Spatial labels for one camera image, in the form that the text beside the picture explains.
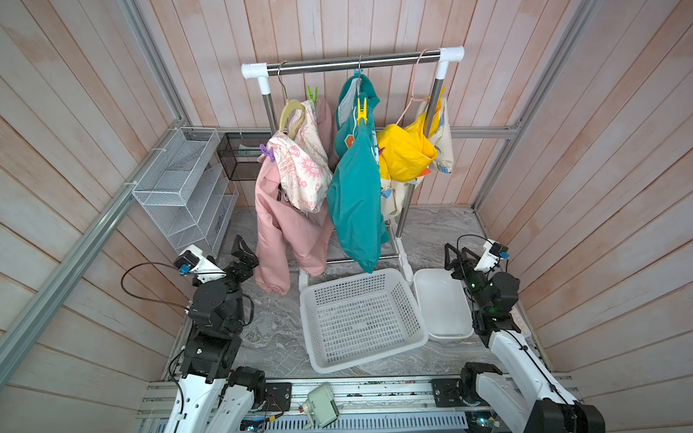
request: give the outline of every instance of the wire storage rack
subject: wire storage rack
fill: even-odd
[[[157,156],[133,195],[175,251],[199,247],[216,257],[238,193],[226,194],[223,166],[205,167],[220,142],[213,128],[180,128]]]

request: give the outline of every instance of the purple clothespin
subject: purple clothespin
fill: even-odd
[[[260,150],[262,150],[262,153],[269,158],[271,162],[277,162],[276,159],[274,159],[274,148],[270,147],[270,149],[267,150],[264,144],[260,144]]]

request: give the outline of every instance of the white plastic tray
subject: white plastic tray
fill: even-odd
[[[432,340],[464,339],[474,333],[472,314],[460,280],[445,269],[420,269],[414,291]]]
[[[423,346],[428,331],[396,269],[312,285],[301,292],[310,365],[332,373]]]

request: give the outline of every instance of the marble floor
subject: marble floor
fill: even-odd
[[[453,243],[459,235],[475,233],[481,235],[481,228],[471,209],[463,207],[417,207],[410,210],[404,228],[402,242],[409,256],[409,262],[416,272],[423,268],[442,268],[444,263],[443,245]],[[237,209],[231,217],[226,238],[222,244],[219,263],[222,266],[230,260],[231,246],[236,234],[240,234],[247,244],[257,246],[256,214],[253,209]],[[482,252],[482,240],[467,236],[460,240],[460,247],[469,247]],[[389,244],[383,245],[382,254],[392,251]],[[292,260],[290,248],[292,289],[285,296],[268,294],[255,284],[254,279],[243,283],[243,292],[250,295],[255,303],[255,319],[243,334],[243,344],[238,352],[234,366],[252,366],[265,371],[267,377],[317,377],[310,366],[301,314],[299,312],[298,268]],[[333,235],[328,250],[329,258],[345,257],[342,248]],[[383,261],[380,267],[397,268],[396,260]],[[324,274],[310,280],[310,284],[361,273],[355,263],[328,265]],[[458,374],[467,361],[490,362],[505,371],[489,349],[485,348],[477,335],[457,342],[428,341],[425,346],[381,360],[361,364],[350,369],[332,373],[332,376],[368,375],[432,375]]]

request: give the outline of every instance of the teal jacket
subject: teal jacket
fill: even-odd
[[[349,87],[351,86],[351,82],[357,78],[361,78],[361,92],[359,93],[359,98],[361,99],[361,106],[363,106],[363,99],[367,98],[368,103],[367,103],[367,112],[368,112],[368,119],[369,122],[367,126],[369,127],[369,130],[375,130],[376,124],[375,124],[375,117],[373,116],[373,110],[378,106],[378,103],[380,102],[380,98],[378,95],[376,95],[376,90],[373,88],[373,83],[371,83],[371,80],[368,79],[367,76],[365,75],[358,75],[354,74],[351,78],[349,78],[345,83],[344,86],[342,87],[342,93],[340,93],[340,103],[344,99],[344,97],[347,95],[347,92],[349,91]],[[353,108],[355,109],[357,107],[357,100],[356,97],[351,101],[351,104],[353,105]],[[347,153],[347,150],[349,147],[347,146],[347,141],[350,141],[351,139],[349,138],[352,135],[352,131],[354,131],[354,127],[356,126],[356,116],[352,115],[349,116],[349,119],[347,122],[344,122],[344,124],[340,125],[340,120],[338,116],[338,110],[335,110],[335,117],[337,119],[337,135],[335,136],[335,151],[337,152],[337,155],[339,157],[343,157],[345,153]]]
[[[340,101],[355,78],[357,76],[344,84]],[[374,145],[373,109],[380,99],[365,76],[362,76],[358,99],[361,100],[361,107],[368,100],[368,123],[360,121],[361,124],[356,126],[356,103],[349,120],[343,125],[339,125],[337,120],[339,130],[335,150],[342,160],[328,189],[327,204],[344,252],[370,273],[380,258],[380,246],[389,240],[389,236],[380,212],[380,166],[376,161],[378,147]],[[352,140],[353,144],[348,148],[347,142]]]

